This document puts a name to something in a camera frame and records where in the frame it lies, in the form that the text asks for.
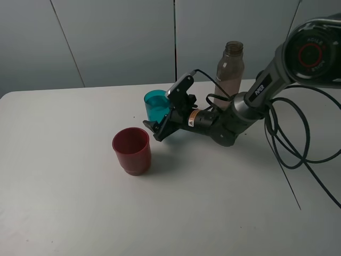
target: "white table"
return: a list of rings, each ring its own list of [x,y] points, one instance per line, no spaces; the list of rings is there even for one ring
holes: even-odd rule
[[[241,90],[252,83],[242,81]],[[126,174],[112,138],[126,127],[144,128],[143,96],[170,86],[4,96],[0,255],[339,255],[341,210],[304,167],[287,171],[298,208],[267,145],[263,121],[230,148],[185,131],[157,142],[148,131],[150,172]],[[204,107],[213,88],[195,83],[190,92]],[[341,100],[341,91],[328,91]],[[335,106],[301,89],[281,95],[301,100],[312,121],[311,158],[339,149],[341,116]],[[296,115],[285,105],[276,108],[289,137],[302,145]],[[340,167],[339,158],[313,166],[339,200]]]

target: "cup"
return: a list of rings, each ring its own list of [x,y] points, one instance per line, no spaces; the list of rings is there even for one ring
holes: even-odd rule
[[[169,100],[165,95],[166,92],[163,90],[154,90],[144,96],[149,121],[160,123],[164,116],[169,113]]]
[[[118,132],[112,140],[112,148],[128,174],[138,176],[149,169],[151,152],[145,130],[130,127]]]

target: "white wall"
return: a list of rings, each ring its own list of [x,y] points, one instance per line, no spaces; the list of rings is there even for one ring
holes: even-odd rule
[[[175,81],[172,0],[53,0],[85,86]]]
[[[1,0],[0,35],[0,97],[83,87],[48,0]]]
[[[215,77],[225,44],[241,41],[244,78],[255,78],[286,39],[297,5],[298,0],[175,0],[178,76],[201,68]]]

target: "black cable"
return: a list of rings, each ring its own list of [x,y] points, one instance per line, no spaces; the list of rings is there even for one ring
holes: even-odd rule
[[[304,86],[304,85],[291,85],[291,86],[287,87],[287,89],[290,89],[290,88],[305,88],[305,89],[310,89],[310,90],[319,92],[319,93],[325,95],[328,99],[330,99],[333,103],[335,103],[339,109],[341,109],[340,103],[336,99],[334,99],[332,96],[327,94],[325,91],[322,91],[320,89],[313,88],[313,87]],[[286,137],[286,135],[283,133],[283,130],[281,129],[281,127],[280,127],[280,125],[278,123],[277,114],[276,114],[276,111],[275,111],[275,109],[273,107],[273,103],[275,103],[276,101],[283,101],[283,102],[286,102],[289,105],[291,105],[296,110],[296,112],[298,113],[298,115],[300,116],[300,118],[301,118],[301,120],[302,120],[302,122],[304,124],[306,141],[305,141],[304,151],[303,151],[302,155],[298,152],[298,150],[295,148],[295,146]],[[330,157],[328,157],[326,159],[322,159],[322,160],[318,160],[318,161],[308,160],[307,159],[307,155],[308,155],[309,146],[310,146],[310,128],[309,128],[308,121],[307,121],[305,115],[303,114],[303,112],[301,111],[301,109],[295,103],[293,103],[291,100],[286,99],[286,98],[282,98],[282,97],[270,100],[269,102],[266,103],[266,106],[267,106],[269,111],[265,114],[265,121],[264,121],[264,128],[266,129],[265,130],[265,136],[266,136],[267,142],[269,143],[269,145],[271,147],[271,150],[274,153],[274,155],[275,155],[275,157],[276,157],[276,159],[277,159],[277,161],[278,161],[282,171],[284,172],[284,169],[283,169],[282,166],[284,166],[284,167],[286,167],[288,169],[293,170],[293,169],[296,169],[296,168],[300,167],[302,164],[304,164],[307,167],[307,169],[310,171],[310,173],[313,175],[314,179],[322,187],[322,189],[333,200],[333,202],[341,209],[341,203],[338,200],[336,200],[336,198],[327,189],[327,187],[323,184],[323,182],[320,180],[320,178],[316,175],[316,173],[313,171],[313,169],[308,164],[308,163],[314,163],[314,164],[325,163],[325,162],[327,162],[329,160],[334,159],[338,155],[340,155],[341,150],[339,150],[334,155],[332,155],[332,156],[330,156]],[[269,141],[269,139],[267,137],[266,131],[268,131],[269,135],[271,136],[272,146],[271,146],[271,143],[270,143],[270,141]],[[278,137],[278,135],[277,135],[278,133],[280,133],[280,135],[284,138],[284,141],[286,142],[287,145]],[[297,164],[293,165],[293,166],[290,166],[290,165],[286,164],[283,161],[283,159],[281,158],[281,156],[280,156],[280,154],[278,152],[276,141],[278,141],[291,154],[293,154],[295,157],[297,157],[299,159],[299,162]],[[287,182],[290,185],[290,182],[289,182],[286,174],[285,174],[285,177],[287,179]],[[291,189],[291,191],[293,192],[293,194],[295,196],[295,193],[294,193],[293,188],[291,187],[291,185],[290,185],[290,189]]]
[[[231,96],[229,96],[222,88],[221,86],[216,82],[214,81],[209,75],[207,75],[205,72],[203,72],[202,70],[200,69],[195,69],[195,72],[200,72],[202,73],[204,76],[206,76],[208,79],[210,79],[214,84],[215,86],[217,86],[225,95],[226,97],[229,99]]]

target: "teal plastic cup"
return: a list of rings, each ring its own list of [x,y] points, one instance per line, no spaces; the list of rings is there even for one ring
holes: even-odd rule
[[[160,123],[165,115],[169,113],[169,100],[163,90],[150,91],[144,96],[145,108],[148,120]]]

